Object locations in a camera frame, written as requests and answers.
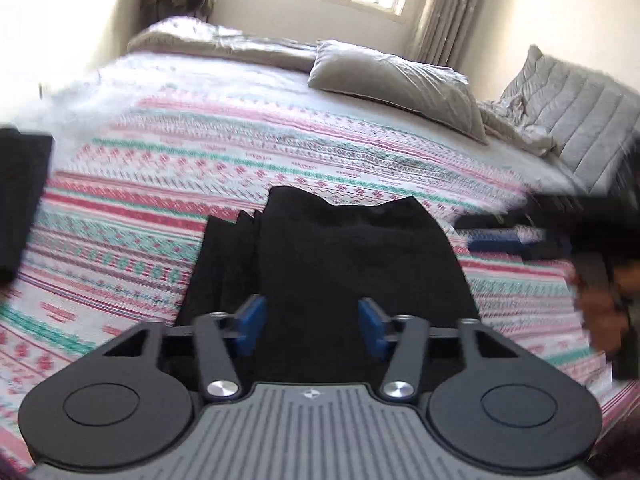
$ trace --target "black object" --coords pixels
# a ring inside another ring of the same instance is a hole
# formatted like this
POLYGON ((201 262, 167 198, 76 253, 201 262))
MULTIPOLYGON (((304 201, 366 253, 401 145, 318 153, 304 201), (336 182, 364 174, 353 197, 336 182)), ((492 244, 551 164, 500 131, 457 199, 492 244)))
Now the black object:
MULTIPOLYGON (((525 260, 570 257, 588 285, 609 288, 614 266, 640 258, 640 212, 636 202, 615 196, 570 196, 533 194, 524 206, 505 214, 461 216, 456 229, 507 229, 527 225, 546 230, 545 240, 522 244, 525 260)), ((497 251, 502 242, 494 241, 497 251)), ((490 250, 484 241, 482 250, 490 250)), ((612 358, 614 377, 637 379, 640 374, 638 327, 632 298, 622 298, 618 308, 629 316, 630 330, 623 337, 621 350, 612 358)))
POLYGON ((0 286, 13 281, 47 179, 53 138, 0 128, 0 286))
POLYGON ((18 423, 37 463, 30 478, 593 478, 578 462, 601 416, 583 386, 477 319, 429 328, 403 316, 396 331, 372 300, 361 308, 367 348, 385 349, 389 379, 420 383, 422 367, 406 348, 422 348, 425 360, 462 356, 464 371, 426 407, 424 397, 354 383, 258 383, 208 399, 160 368, 190 344, 199 375, 214 378, 208 363, 231 358, 233 331, 210 323, 211 314, 194 330, 143 323, 27 394, 18 423), (223 334, 225 345, 198 354, 195 338, 223 334))
MULTIPOLYGON (((358 300, 375 298, 390 316, 411 314, 455 328, 478 318, 460 264, 438 223, 415 198, 379 206, 331 205, 293 187, 273 187, 263 213, 236 224, 210 218, 176 324, 207 312, 233 312, 264 295, 270 322, 243 383, 382 382, 385 367, 366 355, 358 300)), ((425 362, 421 389, 460 366, 425 362)))

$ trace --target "white wall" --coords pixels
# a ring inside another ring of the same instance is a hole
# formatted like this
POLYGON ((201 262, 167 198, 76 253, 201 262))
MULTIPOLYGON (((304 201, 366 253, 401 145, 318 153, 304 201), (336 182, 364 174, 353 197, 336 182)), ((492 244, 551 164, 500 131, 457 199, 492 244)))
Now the white wall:
POLYGON ((640 0, 482 0, 458 69, 498 98, 532 43, 640 91, 640 0))
POLYGON ((398 20, 337 0, 217 0, 209 22, 272 38, 333 39, 402 55, 419 1, 406 0, 398 20))
POLYGON ((126 50, 140 0, 0 0, 0 120, 126 50))

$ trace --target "white logo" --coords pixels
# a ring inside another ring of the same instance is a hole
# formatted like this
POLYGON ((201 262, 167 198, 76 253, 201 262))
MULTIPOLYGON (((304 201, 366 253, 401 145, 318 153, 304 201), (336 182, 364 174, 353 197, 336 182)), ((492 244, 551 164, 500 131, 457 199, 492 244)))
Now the white logo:
POLYGON ((316 390, 315 388, 309 388, 308 390, 305 390, 304 392, 302 392, 302 394, 307 399, 311 399, 311 400, 314 400, 316 397, 320 397, 322 395, 322 393, 316 390))

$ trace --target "blue gripper pad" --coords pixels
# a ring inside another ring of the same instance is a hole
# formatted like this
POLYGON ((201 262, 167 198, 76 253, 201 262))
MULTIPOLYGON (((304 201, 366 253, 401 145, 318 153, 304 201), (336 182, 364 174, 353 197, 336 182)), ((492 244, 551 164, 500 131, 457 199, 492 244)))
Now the blue gripper pad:
POLYGON ((234 340, 237 355, 248 356, 254 352, 255 343, 267 321, 267 300, 264 296, 251 296, 236 312, 234 340))
POLYGON ((388 320, 383 316, 371 298, 362 298, 358 302, 358 324, 367 353, 380 359, 385 359, 391 352, 391 343, 385 339, 388 320))
POLYGON ((470 253, 505 253, 522 254, 525 245, 520 241, 516 232, 501 231, 499 234, 476 231, 466 244, 470 253))

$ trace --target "bedspread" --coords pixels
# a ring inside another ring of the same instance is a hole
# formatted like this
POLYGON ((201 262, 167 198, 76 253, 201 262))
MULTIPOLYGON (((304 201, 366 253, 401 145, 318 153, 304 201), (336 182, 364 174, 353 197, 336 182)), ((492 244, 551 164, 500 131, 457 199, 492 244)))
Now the bedspread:
POLYGON ((472 256, 449 228, 462 212, 520 200, 518 174, 345 114, 161 87, 56 163, 18 280, 0 298, 0 447, 17 465, 30 464, 17 427, 29 389, 140 320, 172 322, 207 215, 260 209, 275 185, 334 204, 415 196, 446 229, 485 323, 587 384, 606 428, 634 405, 637 385, 613 383, 589 350, 567 264, 472 256))

